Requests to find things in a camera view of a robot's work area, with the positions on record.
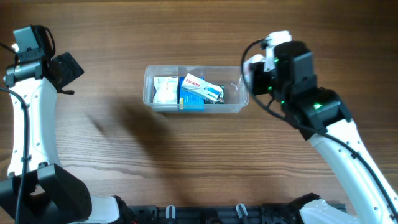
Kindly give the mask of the blue medicine box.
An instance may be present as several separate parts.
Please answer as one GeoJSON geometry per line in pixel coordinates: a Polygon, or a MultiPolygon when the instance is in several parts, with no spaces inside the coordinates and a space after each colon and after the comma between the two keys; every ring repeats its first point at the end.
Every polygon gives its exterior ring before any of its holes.
{"type": "Polygon", "coordinates": [[[187,111],[201,111],[204,110],[205,100],[196,96],[190,92],[185,91],[181,84],[184,81],[184,77],[179,78],[179,93],[178,93],[178,103],[179,110],[187,110],[187,111]]]}

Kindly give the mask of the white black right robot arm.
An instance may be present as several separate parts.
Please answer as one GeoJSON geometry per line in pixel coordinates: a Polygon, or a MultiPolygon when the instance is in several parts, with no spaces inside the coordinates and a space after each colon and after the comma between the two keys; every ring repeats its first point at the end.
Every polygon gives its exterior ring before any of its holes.
{"type": "Polygon", "coordinates": [[[368,153],[354,119],[339,95],[318,86],[313,55],[301,41],[256,41],[265,55],[241,58],[241,75],[254,100],[270,95],[281,106],[270,115],[299,130],[330,166],[356,215],[307,194],[282,207],[292,223],[396,223],[397,194],[368,153]]]}

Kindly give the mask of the clear dropper bottle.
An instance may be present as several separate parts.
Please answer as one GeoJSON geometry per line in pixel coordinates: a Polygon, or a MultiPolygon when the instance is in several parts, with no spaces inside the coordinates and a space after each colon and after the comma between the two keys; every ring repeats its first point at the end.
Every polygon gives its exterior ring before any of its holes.
{"type": "Polygon", "coordinates": [[[256,54],[252,56],[251,58],[247,59],[243,63],[243,77],[247,82],[251,81],[251,70],[250,70],[250,64],[252,63],[258,63],[258,62],[263,62],[264,61],[264,56],[261,54],[256,54]]]}

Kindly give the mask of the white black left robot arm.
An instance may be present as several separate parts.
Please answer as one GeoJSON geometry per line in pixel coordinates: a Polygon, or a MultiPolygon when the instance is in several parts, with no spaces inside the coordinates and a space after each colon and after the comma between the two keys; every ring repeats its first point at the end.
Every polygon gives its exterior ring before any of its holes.
{"type": "Polygon", "coordinates": [[[126,206],[115,196],[99,197],[66,171],[55,136],[57,96],[83,74],[70,53],[57,54],[42,25],[14,31],[14,63],[2,90],[12,100],[14,140],[1,207],[16,223],[122,223],[126,206]]]}

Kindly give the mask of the clear plastic container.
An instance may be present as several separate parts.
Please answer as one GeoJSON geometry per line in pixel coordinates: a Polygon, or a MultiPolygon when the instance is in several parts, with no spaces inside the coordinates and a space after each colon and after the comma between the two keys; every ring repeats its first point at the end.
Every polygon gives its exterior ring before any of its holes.
{"type": "Polygon", "coordinates": [[[248,93],[238,66],[149,65],[144,74],[143,102],[160,113],[237,113],[248,104],[248,93]],[[204,110],[179,110],[177,104],[156,104],[154,77],[186,77],[190,73],[214,85],[224,86],[224,104],[204,104],[204,110]]]}

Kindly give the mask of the green round-logo box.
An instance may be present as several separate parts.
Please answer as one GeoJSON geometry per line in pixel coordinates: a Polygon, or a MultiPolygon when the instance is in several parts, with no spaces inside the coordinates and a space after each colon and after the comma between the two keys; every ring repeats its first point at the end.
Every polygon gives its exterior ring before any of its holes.
{"type": "Polygon", "coordinates": [[[205,87],[206,99],[205,103],[224,104],[224,86],[208,85],[205,87]]]}

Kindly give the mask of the white medicine box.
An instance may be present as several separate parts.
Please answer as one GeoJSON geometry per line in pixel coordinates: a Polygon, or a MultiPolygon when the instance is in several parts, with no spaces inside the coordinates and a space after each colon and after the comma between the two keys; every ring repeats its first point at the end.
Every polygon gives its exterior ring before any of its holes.
{"type": "Polygon", "coordinates": [[[178,103],[178,77],[154,77],[154,97],[156,104],[178,103]]]}

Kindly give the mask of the white Panadol box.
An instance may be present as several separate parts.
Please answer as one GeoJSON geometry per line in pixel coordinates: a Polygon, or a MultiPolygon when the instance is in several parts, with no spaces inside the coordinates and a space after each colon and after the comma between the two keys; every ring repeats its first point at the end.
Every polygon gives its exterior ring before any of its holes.
{"type": "Polygon", "coordinates": [[[190,73],[188,73],[181,84],[181,87],[200,98],[206,99],[205,87],[208,85],[213,85],[199,77],[196,77],[190,73]]]}

